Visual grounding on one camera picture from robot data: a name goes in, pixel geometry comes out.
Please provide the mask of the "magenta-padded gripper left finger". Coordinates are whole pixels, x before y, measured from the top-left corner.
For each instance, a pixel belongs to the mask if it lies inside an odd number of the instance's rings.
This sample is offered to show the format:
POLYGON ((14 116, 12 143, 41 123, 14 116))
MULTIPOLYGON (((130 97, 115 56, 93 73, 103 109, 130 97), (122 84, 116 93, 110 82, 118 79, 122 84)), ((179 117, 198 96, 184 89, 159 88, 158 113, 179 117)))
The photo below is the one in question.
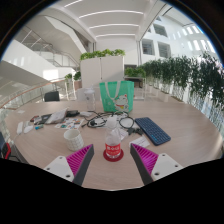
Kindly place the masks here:
POLYGON ((58 156, 45 167, 45 170, 81 186, 93 155, 94 147, 90 144, 67 157, 58 156))

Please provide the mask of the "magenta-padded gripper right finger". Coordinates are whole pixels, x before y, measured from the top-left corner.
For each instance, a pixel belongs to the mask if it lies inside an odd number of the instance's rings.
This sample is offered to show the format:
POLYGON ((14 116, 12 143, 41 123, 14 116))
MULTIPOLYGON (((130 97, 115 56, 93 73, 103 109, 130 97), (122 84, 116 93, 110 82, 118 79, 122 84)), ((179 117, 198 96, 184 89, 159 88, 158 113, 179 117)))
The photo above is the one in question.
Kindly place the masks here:
POLYGON ((134 143, 130 146, 130 153, 145 185, 182 169, 168 154, 156 154, 134 143))

